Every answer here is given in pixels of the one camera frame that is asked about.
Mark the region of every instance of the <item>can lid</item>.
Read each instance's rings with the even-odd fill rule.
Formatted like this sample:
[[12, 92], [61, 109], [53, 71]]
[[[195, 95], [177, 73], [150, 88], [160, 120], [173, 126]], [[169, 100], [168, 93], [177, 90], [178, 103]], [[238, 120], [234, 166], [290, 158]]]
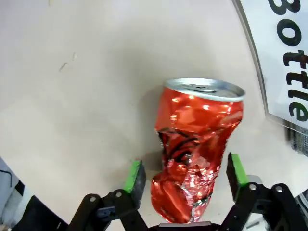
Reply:
[[222, 101], [242, 101], [245, 91], [228, 82], [208, 78], [176, 78], [165, 82], [165, 87], [196, 97]]

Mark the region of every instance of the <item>white sign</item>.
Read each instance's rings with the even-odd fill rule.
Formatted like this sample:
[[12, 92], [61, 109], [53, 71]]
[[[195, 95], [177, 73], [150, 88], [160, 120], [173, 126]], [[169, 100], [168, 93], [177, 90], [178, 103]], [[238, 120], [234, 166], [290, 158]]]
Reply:
[[269, 113], [308, 128], [308, 0], [241, 0], [241, 4], [259, 58]]

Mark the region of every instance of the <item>screw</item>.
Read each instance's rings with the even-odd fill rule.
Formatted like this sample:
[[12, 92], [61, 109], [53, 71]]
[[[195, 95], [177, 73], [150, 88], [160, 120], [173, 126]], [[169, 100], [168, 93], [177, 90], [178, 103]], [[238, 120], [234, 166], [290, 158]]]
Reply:
[[276, 186], [276, 191], [278, 191], [278, 192], [282, 192], [282, 187], [281, 186]]
[[91, 202], [96, 201], [96, 197], [94, 197], [94, 196], [93, 196], [93, 197], [91, 197], [91, 198], [90, 198], [90, 201], [91, 201]]
[[120, 196], [122, 196], [122, 193], [121, 193], [121, 192], [117, 192], [117, 193], [115, 194], [115, 196], [116, 196], [116, 197], [120, 197]]
[[250, 184], [250, 185], [249, 185], [249, 189], [250, 189], [250, 190], [256, 190], [257, 187], [256, 187], [254, 184]]

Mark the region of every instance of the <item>soda can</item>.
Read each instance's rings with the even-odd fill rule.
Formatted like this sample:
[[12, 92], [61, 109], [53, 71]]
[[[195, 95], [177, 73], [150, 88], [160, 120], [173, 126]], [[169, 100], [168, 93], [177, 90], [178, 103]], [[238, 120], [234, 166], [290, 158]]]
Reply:
[[227, 139], [243, 118], [245, 91], [205, 78], [165, 83], [155, 125], [163, 171], [152, 179], [151, 201], [168, 222], [196, 222], [218, 176]]

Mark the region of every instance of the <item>table surface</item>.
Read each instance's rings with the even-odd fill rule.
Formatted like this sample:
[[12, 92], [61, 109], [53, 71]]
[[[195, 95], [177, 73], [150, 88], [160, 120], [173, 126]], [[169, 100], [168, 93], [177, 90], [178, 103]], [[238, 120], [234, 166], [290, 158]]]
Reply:
[[[149, 189], [160, 170], [158, 99], [170, 78], [244, 88], [244, 119], [226, 153], [268, 187], [283, 182], [294, 195], [308, 187], [308, 158], [264, 115], [231, 0], [0, 1], [0, 30], [1, 156], [65, 221], [86, 194], [119, 188], [135, 159], [148, 178], [140, 213], [148, 226], [164, 221]], [[225, 168], [226, 155], [202, 220], [220, 223], [232, 206]]]

